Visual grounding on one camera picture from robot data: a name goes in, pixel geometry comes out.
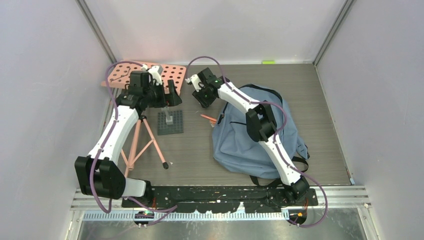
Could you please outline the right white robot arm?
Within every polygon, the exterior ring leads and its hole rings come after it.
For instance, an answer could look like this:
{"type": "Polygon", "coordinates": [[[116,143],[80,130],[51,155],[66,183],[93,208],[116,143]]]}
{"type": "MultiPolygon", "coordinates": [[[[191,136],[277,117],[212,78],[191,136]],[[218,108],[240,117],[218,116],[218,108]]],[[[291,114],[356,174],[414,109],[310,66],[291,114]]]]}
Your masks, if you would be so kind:
{"type": "Polygon", "coordinates": [[[281,95],[255,84],[236,87],[209,68],[186,82],[203,108],[216,99],[225,101],[212,131],[214,159],[254,183],[262,178],[270,179],[272,187],[283,186],[287,202],[299,205],[310,186],[294,160],[296,155],[307,160],[309,152],[281,95]]]}

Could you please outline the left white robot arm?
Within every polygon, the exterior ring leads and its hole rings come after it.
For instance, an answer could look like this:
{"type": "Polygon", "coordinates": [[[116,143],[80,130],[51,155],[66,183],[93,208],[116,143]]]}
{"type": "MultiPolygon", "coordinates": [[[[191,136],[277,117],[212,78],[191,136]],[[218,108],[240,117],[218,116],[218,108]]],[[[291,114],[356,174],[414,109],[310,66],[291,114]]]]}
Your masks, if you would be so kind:
{"type": "Polygon", "coordinates": [[[162,80],[162,67],[154,65],[146,70],[134,70],[130,73],[127,92],[116,100],[117,110],[112,114],[95,147],[87,156],[79,156],[75,171],[84,195],[109,199],[134,197],[141,207],[153,202],[153,193],[147,190],[146,180],[124,176],[118,168],[122,147],[134,125],[143,119],[147,108],[174,107],[182,103],[173,81],[166,93],[162,80]]]}

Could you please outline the blue student backpack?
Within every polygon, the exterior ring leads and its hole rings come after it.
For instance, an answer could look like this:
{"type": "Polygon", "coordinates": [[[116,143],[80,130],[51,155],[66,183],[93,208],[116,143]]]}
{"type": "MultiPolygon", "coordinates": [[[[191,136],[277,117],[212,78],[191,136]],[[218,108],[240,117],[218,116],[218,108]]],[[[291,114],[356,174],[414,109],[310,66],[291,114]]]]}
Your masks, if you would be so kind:
{"type": "Polygon", "coordinates": [[[236,88],[228,82],[218,89],[218,97],[227,102],[212,131],[213,157],[218,163],[231,172],[280,178],[288,186],[305,179],[292,160],[296,154],[308,159],[308,148],[277,91],[254,84],[236,88]],[[247,112],[260,105],[272,109],[276,127],[265,140],[255,142],[248,134],[247,112]]]}

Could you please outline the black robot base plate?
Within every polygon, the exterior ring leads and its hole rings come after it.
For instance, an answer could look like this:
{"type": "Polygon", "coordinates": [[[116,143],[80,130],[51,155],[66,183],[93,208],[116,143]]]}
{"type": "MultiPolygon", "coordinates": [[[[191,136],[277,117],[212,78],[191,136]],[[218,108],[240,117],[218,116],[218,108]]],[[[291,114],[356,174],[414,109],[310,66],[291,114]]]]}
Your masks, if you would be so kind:
{"type": "Polygon", "coordinates": [[[176,206],[177,213],[234,213],[244,209],[245,213],[277,213],[282,208],[317,206],[314,189],[295,200],[283,188],[259,186],[152,186],[141,197],[124,199],[123,208],[145,205],[159,210],[176,206]]]}

